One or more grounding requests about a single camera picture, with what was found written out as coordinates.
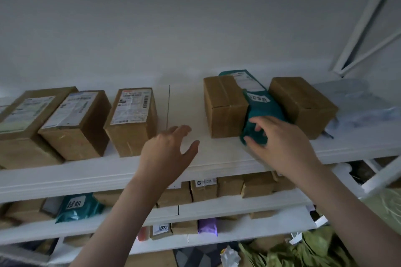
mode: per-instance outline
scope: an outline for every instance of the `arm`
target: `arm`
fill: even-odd
[[[191,128],[172,127],[145,143],[138,171],[71,267],[124,266],[135,238],[162,192],[189,166],[199,142],[181,154]]]
[[[245,137],[248,147],[293,181],[319,207],[359,266],[398,266],[401,236],[346,188],[318,158],[305,134],[274,117],[254,117],[266,146]]]

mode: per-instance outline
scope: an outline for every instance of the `forearm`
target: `forearm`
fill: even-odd
[[[158,192],[134,177],[71,267],[124,266]]]
[[[330,221],[360,266],[395,266],[401,237],[352,194],[340,180],[318,164],[302,167],[295,183]]]

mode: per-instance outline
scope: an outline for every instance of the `shelf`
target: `shelf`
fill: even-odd
[[[362,197],[364,192],[349,174],[348,164],[338,164],[333,172],[357,196]],[[296,205],[310,205],[311,200],[299,189],[277,192],[268,196],[241,198],[224,196],[203,202],[152,209],[144,225],[160,223],[175,223],[186,220],[207,219],[234,214],[277,210]],[[101,215],[90,219],[55,224],[53,220],[37,223],[22,224],[19,227],[0,231],[0,245],[24,241],[49,239],[62,236],[93,233],[107,217],[108,210]]]
[[[237,221],[218,220],[218,236],[211,233],[173,235],[153,241],[135,241],[129,254],[162,251],[190,246],[240,241],[257,237],[284,234],[296,231],[305,231],[316,228],[315,222],[305,206],[297,206],[279,211],[278,214],[265,218],[251,220],[248,215]],[[55,249],[49,263],[70,263],[80,252],[81,248],[74,248],[65,244]]]
[[[155,87],[159,128],[189,124],[185,150],[200,140],[199,154],[179,180],[196,180],[269,170],[246,151],[239,138],[211,139],[203,104],[202,84]],[[311,141],[324,164],[401,154],[400,121],[355,129],[330,139]],[[105,156],[57,166],[0,171],[0,203],[122,189],[138,167],[139,157],[119,158],[109,143]]]

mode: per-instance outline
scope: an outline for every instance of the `person's left hand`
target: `person's left hand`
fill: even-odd
[[[198,153],[198,140],[184,154],[180,151],[183,138],[191,131],[190,126],[174,126],[148,140],[143,146],[138,171],[134,177],[140,178],[150,188],[163,192],[183,173]]]

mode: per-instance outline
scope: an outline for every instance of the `purple plastic bag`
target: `purple plastic bag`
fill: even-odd
[[[198,220],[198,233],[202,232],[214,233],[217,236],[217,220],[215,217]]]

